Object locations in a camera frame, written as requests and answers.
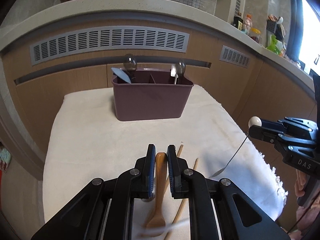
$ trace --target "light blue spatula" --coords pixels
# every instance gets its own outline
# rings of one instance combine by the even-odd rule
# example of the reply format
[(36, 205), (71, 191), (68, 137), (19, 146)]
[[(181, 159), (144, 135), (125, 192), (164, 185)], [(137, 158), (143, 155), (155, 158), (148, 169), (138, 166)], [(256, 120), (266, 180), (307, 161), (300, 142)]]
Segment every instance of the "light blue spatula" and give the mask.
[(120, 68), (115, 68), (112, 67), (111, 70), (113, 71), (113, 73), (118, 76), (119, 78), (121, 78), (123, 81), (131, 84), (131, 80), (129, 78), (129, 76)]

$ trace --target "spoon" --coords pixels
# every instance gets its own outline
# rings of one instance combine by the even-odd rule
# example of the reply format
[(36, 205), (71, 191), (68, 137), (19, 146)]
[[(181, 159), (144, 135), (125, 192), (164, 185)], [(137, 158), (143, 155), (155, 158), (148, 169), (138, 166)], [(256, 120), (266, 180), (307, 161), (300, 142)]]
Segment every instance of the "spoon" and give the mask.
[(125, 55), (126, 59), (123, 63), (125, 70), (129, 73), (130, 80), (132, 83), (135, 83), (135, 72), (137, 69), (137, 61), (132, 54)]
[[(251, 117), (248, 122), (249, 129), (253, 125), (262, 126), (261, 119), (257, 116)], [(237, 149), (236, 153), (233, 155), (233, 157), (236, 156), (237, 152), (240, 150), (241, 146), (244, 144), (244, 142), (248, 136), (249, 136), (249, 132), (248, 132), (247, 136), (245, 137), (245, 139), (243, 140), (240, 147)], [(214, 178), (214, 177), (218, 176), (220, 173), (222, 173), (225, 170), (225, 168), (228, 166), (228, 164), (232, 161), (233, 157), (230, 159), (230, 161), (228, 161), (227, 165), (224, 168), (222, 168), (221, 170), (218, 170), (216, 173), (214, 173), (212, 176), (210, 176), (209, 179)]]
[(177, 78), (178, 78), (178, 75), (177, 75), (177, 73), (176, 73), (176, 67), (175, 67), (175, 64), (172, 64), (171, 65), (171, 73), (170, 73), (170, 75), (172, 76), (172, 77), (174, 77), (174, 84), (176, 84), (177, 83)]
[[(151, 219), (146, 224), (146, 228), (165, 227), (165, 220), (162, 214), (162, 203), (165, 192), (165, 181), (167, 179), (167, 155), (166, 153), (157, 153), (156, 155), (156, 197), (155, 207)], [(152, 237), (159, 236), (162, 233), (155, 233)]]
[(183, 59), (179, 59), (179, 63), (174, 65), (174, 68), (176, 70), (176, 73), (178, 75), (179, 83), (182, 83), (182, 77), (186, 71), (186, 64), (184, 63)]

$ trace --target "cable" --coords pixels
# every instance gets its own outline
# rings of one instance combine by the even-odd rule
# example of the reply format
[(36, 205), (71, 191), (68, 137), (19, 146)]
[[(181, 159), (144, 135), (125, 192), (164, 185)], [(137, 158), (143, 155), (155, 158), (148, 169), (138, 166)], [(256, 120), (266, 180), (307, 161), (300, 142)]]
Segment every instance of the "cable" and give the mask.
[(310, 208), (312, 207), (313, 203), (316, 201), (316, 199), (320, 196), (320, 191), (318, 192), (318, 194), (315, 196), (315, 198), (311, 201), (310, 206), (308, 206), (308, 208), (306, 209), (306, 211), (303, 213), (303, 215), (298, 219), (298, 221), (290, 228), (290, 230), (287, 232), (290, 233), (292, 231), (292, 229), (295, 228), (295, 226), (301, 221), (301, 219), (304, 217), (304, 215), (310, 210)]

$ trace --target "stainless steel spoon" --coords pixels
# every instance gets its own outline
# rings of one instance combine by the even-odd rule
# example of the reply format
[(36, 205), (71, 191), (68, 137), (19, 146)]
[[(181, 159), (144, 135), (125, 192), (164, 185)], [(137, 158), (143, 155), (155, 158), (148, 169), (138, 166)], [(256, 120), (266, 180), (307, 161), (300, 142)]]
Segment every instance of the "stainless steel spoon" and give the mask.
[[(244, 141), (242, 142), (242, 144), (240, 145), (240, 147), (237, 149), (237, 151), (236, 151), (236, 153), (233, 155), (233, 157), (236, 156), (237, 152), (240, 150), (241, 146), (244, 144), (244, 142), (245, 142), (245, 140), (247, 139), (248, 135), (245, 137)], [(212, 176), (210, 176), (209, 179), (214, 178), (214, 177), (217, 177), (220, 173), (222, 173), (222, 172), (225, 170), (225, 168), (228, 166), (228, 164), (232, 161), (233, 157), (230, 159), (230, 161), (228, 161), (227, 165), (226, 165), (224, 168), (222, 168), (221, 170), (218, 170), (215, 174), (213, 174)]]
[(128, 72), (130, 80), (132, 83), (135, 83), (135, 72), (137, 69), (137, 61), (135, 59), (135, 57), (132, 54), (127, 54), (125, 55), (125, 61), (123, 63), (123, 66), (125, 68), (125, 70)]
[(179, 83), (182, 83), (182, 77), (186, 71), (186, 64), (184, 63), (183, 59), (179, 59), (179, 63), (174, 65), (175, 69), (176, 69), (176, 73), (178, 75), (178, 80)]

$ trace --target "gray vent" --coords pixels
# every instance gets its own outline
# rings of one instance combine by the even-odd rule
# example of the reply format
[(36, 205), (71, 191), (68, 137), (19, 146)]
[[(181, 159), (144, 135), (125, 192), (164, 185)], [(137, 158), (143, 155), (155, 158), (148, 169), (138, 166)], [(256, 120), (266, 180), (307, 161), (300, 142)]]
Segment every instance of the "gray vent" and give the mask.
[(141, 26), (106, 26), (50, 37), (30, 46), (32, 65), (68, 55), (109, 49), (186, 52), (189, 34)]
[(238, 15), (238, 12), (240, 12), (240, 6), (241, 6), (241, 0), (236, 0), (236, 11), (235, 11), (235, 15)]
[(250, 58), (245, 54), (236, 51), (235, 49), (223, 46), (220, 55), (220, 60), (247, 68), (249, 65)]

